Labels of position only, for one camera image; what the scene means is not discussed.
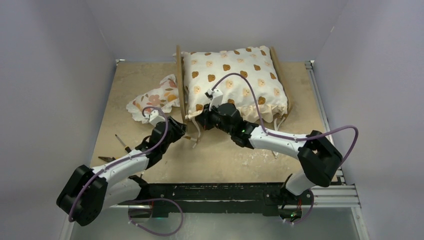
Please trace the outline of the floral print small pillow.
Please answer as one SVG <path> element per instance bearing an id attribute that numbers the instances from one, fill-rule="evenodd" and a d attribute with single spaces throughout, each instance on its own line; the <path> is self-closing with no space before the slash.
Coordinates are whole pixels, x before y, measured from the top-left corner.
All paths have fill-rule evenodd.
<path id="1" fill-rule="evenodd" d="M 156 88 L 138 95 L 126 105 L 126 110 L 134 121 L 147 124 L 152 109 L 146 109 L 142 113 L 145 107 L 161 108 L 165 114 L 170 113 L 172 108 L 180 107 L 177 79 L 174 74 L 164 77 Z"/>

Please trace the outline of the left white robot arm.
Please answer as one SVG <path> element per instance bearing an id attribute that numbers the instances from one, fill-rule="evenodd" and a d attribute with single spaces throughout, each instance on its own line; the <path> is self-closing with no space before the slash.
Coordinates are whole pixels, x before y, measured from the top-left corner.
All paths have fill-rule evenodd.
<path id="1" fill-rule="evenodd" d="M 122 202 L 135 200 L 147 187 L 135 174 L 158 163 L 170 144 L 180 140 L 187 126 L 167 117 L 158 122 L 149 136 L 128 154 L 104 165 L 78 166 L 56 200 L 71 222 L 86 226 L 101 211 Z"/>

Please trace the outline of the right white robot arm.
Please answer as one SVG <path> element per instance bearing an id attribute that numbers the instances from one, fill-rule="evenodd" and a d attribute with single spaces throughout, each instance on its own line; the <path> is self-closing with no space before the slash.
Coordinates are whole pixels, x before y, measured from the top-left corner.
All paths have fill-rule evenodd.
<path id="1" fill-rule="evenodd" d="M 241 117 L 232 103 L 218 107 L 206 104 L 195 117 L 204 130 L 217 128 L 242 148 L 263 149 L 299 160 L 302 170 L 285 181 L 284 189 L 294 196 L 314 186 L 328 187 L 342 162 L 342 155 L 319 131 L 289 134 L 270 130 Z"/>

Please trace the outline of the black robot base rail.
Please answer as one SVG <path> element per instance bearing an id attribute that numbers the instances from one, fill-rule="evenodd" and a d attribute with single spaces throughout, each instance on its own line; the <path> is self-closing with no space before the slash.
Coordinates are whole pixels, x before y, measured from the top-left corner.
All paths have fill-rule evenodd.
<path id="1" fill-rule="evenodd" d="M 130 206 L 152 208 L 154 218 L 170 213 L 261 214 L 265 217 L 300 218 L 312 203 L 311 190 L 294 196 L 283 182 L 251 183 L 150 183 Z"/>

